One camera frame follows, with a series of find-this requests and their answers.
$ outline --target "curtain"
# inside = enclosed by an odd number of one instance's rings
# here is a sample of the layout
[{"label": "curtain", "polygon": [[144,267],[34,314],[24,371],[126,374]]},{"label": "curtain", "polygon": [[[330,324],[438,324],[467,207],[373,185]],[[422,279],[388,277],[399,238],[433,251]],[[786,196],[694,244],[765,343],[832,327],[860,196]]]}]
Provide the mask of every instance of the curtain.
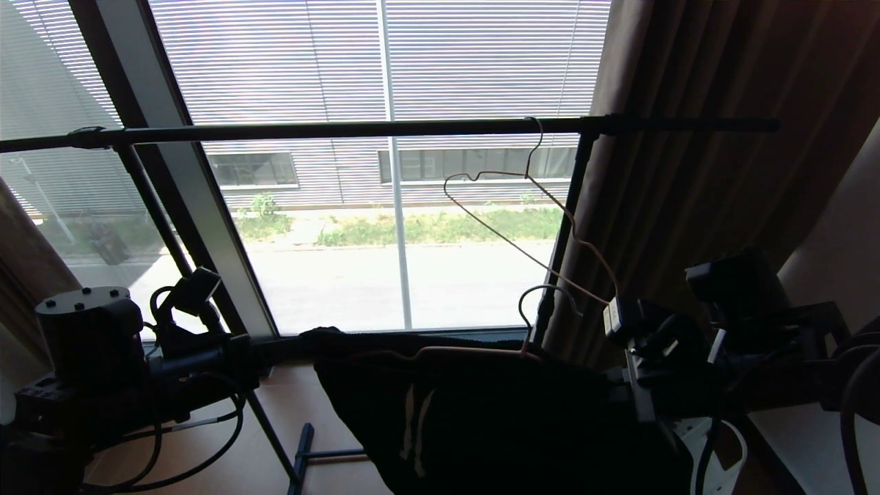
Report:
[{"label": "curtain", "polygon": [[0,179],[0,324],[20,346],[4,346],[0,366],[18,362],[14,351],[30,354],[49,366],[46,344],[37,326],[34,307],[59,292],[80,287],[77,278],[43,237]]},{"label": "curtain", "polygon": [[[615,0],[591,112],[776,117],[774,134],[602,137],[576,207],[580,239],[628,297],[698,316],[684,269],[746,246],[780,266],[806,236],[880,115],[880,3]],[[562,274],[611,297],[595,256],[569,240]],[[602,369],[602,307],[557,299],[544,340]]]}]

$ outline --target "black garment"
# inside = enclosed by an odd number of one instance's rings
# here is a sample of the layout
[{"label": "black garment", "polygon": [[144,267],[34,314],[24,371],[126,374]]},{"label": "black garment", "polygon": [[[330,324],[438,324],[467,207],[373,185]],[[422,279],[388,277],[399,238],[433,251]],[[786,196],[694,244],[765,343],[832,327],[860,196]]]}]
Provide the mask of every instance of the black garment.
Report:
[{"label": "black garment", "polygon": [[306,332],[336,413],[397,495],[688,493],[691,456],[631,406],[611,406],[590,370],[427,345],[517,348],[422,336]]}]

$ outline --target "white plastic object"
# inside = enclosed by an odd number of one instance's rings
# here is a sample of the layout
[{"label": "white plastic object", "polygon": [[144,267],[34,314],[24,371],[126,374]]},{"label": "white plastic object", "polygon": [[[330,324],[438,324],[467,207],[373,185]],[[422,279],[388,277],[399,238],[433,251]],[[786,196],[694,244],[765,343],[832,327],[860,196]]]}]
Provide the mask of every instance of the white plastic object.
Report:
[{"label": "white plastic object", "polygon": [[[693,472],[691,473],[691,493],[694,493],[697,480],[697,462],[703,447],[706,445],[706,434],[709,431],[712,420],[708,417],[697,417],[694,419],[683,419],[675,424],[675,434],[685,443],[688,452],[693,458]],[[732,495],[734,487],[737,485],[739,472],[745,464],[745,458],[748,455],[748,448],[745,445],[745,439],[733,425],[727,421],[722,421],[722,425],[730,428],[737,435],[742,457],[729,469],[724,469],[715,452],[709,458],[709,464],[706,468],[706,483],[703,484],[703,493],[694,493],[694,495]]]}]

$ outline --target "road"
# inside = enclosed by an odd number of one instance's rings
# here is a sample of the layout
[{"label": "road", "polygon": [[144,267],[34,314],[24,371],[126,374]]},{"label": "road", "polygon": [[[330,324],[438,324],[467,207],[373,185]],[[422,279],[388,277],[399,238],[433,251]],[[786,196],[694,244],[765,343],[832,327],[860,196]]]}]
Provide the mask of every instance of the road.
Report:
[{"label": "road", "polygon": [[[520,244],[548,262],[553,242]],[[299,250],[250,254],[260,287],[283,334],[321,325],[343,330],[403,329],[395,247]],[[545,270],[501,243],[407,247],[413,326],[416,329],[519,325],[522,292],[544,281]],[[124,285],[146,309],[150,294],[174,284],[169,256],[155,262],[72,265],[83,284]],[[526,299],[534,315],[540,291]],[[185,325],[197,325],[185,315]]]}]

